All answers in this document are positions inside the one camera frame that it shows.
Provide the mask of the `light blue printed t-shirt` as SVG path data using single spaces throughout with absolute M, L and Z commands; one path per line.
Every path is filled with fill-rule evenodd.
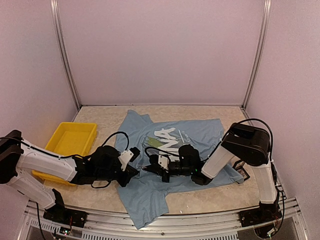
M 141 229 L 155 218 L 169 212 L 166 195 L 243 183 L 244 178 L 229 164 L 208 185 L 198 185 L 189 176 L 176 176 L 169 183 L 160 176 L 142 170 L 149 164 L 144 152 L 146 147 L 158 148 L 173 154 L 179 147 L 191 145 L 204 160 L 214 150 L 224 134 L 220 119 L 180 120 L 153 122 L 148 114 L 140 115 L 128 110 L 119 129 L 128 136 L 118 135 L 115 148 L 137 147 L 140 155 L 131 165 L 139 170 L 126 187 L 119 187 L 118 194 L 134 226 Z

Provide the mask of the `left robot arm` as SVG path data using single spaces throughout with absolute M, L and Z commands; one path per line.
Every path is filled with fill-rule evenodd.
M 0 183 L 41 205 L 45 219 L 83 228 L 88 214 L 67 208 L 58 190 L 46 187 L 29 171 L 39 171 L 79 186 L 92 186 L 95 181 L 117 181 L 125 187 L 138 174 L 130 163 L 139 155 L 137 147 L 126 147 L 120 152 L 103 144 L 87 156 L 63 156 L 36 147 L 24 140 L 19 130 L 13 130 L 0 139 Z

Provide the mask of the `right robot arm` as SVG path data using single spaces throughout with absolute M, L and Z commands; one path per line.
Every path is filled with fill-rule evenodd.
M 239 213 L 243 227 L 269 221 L 282 220 L 284 213 L 279 207 L 281 191 L 277 187 L 277 171 L 272 160 L 273 134 L 270 128 L 263 129 L 246 125 L 244 121 L 233 123 L 207 159 L 191 145 L 183 145 L 177 154 L 154 147 L 149 154 L 147 172 L 161 176 L 165 183 L 172 176 L 189 176 L 200 186 L 208 185 L 233 157 L 253 170 L 258 191 L 259 206 Z

